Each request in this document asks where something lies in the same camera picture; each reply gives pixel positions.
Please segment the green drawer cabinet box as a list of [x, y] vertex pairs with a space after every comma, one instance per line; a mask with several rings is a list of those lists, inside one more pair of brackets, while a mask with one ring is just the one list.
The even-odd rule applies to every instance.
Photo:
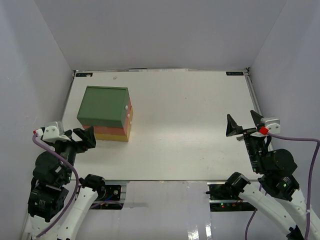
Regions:
[[77, 120], [84, 129], [94, 128], [96, 140], [128, 142], [133, 120], [129, 89], [87, 86]]

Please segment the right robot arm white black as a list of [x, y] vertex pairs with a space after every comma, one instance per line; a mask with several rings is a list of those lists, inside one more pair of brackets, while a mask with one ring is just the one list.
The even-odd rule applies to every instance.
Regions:
[[294, 137], [280, 135], [280, 120], [250, 112], [254, 127], [243, 128], [230, 114], [227, 115], [226, 136], [236, 136], [244, 142], [254, 173], [261, 189], [240, 172], [233, 173], [223, 185], [226, 195], [241, 198], [275, 223], [288, 240], [318, 240], [320, 219], [311, 206], [311, 192], [304, 196], [294, 177], [298, 168], [293, 155], [286, 149], [270, 150], [273, 138], [295, 141]]

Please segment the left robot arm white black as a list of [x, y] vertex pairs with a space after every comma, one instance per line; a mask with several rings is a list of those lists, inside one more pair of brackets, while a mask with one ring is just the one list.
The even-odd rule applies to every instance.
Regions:
[[105, 179], [79, 177], [78, 154], [96, 147], [94, 127], [64, 131], [52, 122], [33, 132], [32, 141], [44, 151], [32, 172], [27, 213], [33, 240], [74, 240], [95, 200], [105, 196]]

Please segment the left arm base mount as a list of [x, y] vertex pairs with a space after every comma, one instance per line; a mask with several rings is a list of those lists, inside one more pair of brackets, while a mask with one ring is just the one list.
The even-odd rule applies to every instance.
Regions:
[[92, 203], [91, 210], [121, 210], [126, 198], [126, 185], [106, 184], [97, 199]]

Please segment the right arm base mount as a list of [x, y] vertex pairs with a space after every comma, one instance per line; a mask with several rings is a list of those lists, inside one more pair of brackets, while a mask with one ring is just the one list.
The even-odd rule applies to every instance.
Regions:
[[253, 212], [255, 207], [247, 201], [230, 196], [222, 183], [209, 183], [206, 194], [212, 213], [224, 212]]

